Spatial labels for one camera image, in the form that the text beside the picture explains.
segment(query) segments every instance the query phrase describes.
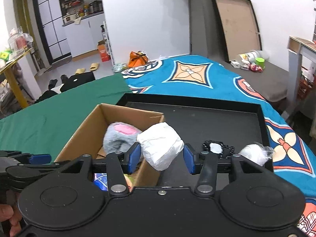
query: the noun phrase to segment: white crumpled paper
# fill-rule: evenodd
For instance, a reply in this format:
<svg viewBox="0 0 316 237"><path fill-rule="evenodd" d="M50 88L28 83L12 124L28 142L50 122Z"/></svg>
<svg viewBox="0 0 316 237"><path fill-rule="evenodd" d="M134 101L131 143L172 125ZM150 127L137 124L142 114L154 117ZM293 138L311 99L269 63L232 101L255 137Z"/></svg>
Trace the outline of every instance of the white crumpled paper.
<svg viewBox="0 0 316 237"><path fill-rule="evenodd" d="M167 169L183 150L184 142L166 122L151 126L137 136L147 162L156 170Z"/></svg>

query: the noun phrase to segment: black shoe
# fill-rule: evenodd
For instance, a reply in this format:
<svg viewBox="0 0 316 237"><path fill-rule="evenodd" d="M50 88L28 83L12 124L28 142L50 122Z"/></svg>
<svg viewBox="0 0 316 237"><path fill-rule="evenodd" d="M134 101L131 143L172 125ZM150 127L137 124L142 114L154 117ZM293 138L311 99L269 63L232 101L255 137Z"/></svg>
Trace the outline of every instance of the black shoe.
<svg viewBox="0 0 316 237"><path fill-rule="evenodd" d="M58 82L57 79L52 79L48 84L48 90L53 89L56 86L57 82Z"/></svg>
<svg viewBox="0 0 316 237"><path fill-rule="evenodd" d="M66 75L61 75L60 79L63 84L66 84L69 78Z"/></svg>

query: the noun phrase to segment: door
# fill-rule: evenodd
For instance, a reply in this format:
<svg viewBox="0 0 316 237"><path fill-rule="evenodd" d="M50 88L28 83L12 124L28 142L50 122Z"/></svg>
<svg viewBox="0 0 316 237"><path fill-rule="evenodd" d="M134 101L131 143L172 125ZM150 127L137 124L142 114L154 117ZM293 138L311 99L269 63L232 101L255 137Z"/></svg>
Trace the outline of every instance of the door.
<svg viewBox="0 0 316 237"><path fill-rule="evenodd" d="M33 0L37 26L50 64L71 56L59 0Z"/></svg>
<svg viewBox="0 0 316 237"><path fill-rule="evenodd" d="M101 25L105 20L104 13L88 18L90 22L90 31L94 43L94 49L98 49L98 42L103 40Z"/></svg>
<svg viewBox="0 0 316 237"><path fill-rule="evenodd" d="M96 50L89 26L89 20L81 20L79 25L72 23L64 27L72 57Z"/></svg>

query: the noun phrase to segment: orange bag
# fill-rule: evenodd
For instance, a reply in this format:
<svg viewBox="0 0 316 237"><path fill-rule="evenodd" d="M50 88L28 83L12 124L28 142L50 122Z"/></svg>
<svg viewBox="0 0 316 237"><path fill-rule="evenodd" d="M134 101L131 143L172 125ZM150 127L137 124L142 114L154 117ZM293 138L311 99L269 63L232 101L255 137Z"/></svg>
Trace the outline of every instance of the orange bag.
<svg viewBox="0 0 316 237"><path fill-rule="evenodd" d="M128 63L129 68L135 68L148 63L148 57L142 52L131 52L130 61Z"/></svg>

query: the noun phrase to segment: green blanket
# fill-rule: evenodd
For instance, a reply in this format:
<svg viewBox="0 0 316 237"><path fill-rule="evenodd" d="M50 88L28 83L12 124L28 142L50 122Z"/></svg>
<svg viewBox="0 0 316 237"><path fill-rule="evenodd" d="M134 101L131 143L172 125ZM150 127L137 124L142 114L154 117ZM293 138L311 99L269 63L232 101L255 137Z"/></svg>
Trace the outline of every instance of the green blanket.
<svg viewBox="0 0 316 237"><path fill-rule="evenodd" d="M126 92L122 75L115 74L29 106L0 121L0 150L49 153L55 160L96 105L116 104Z"/></svg>

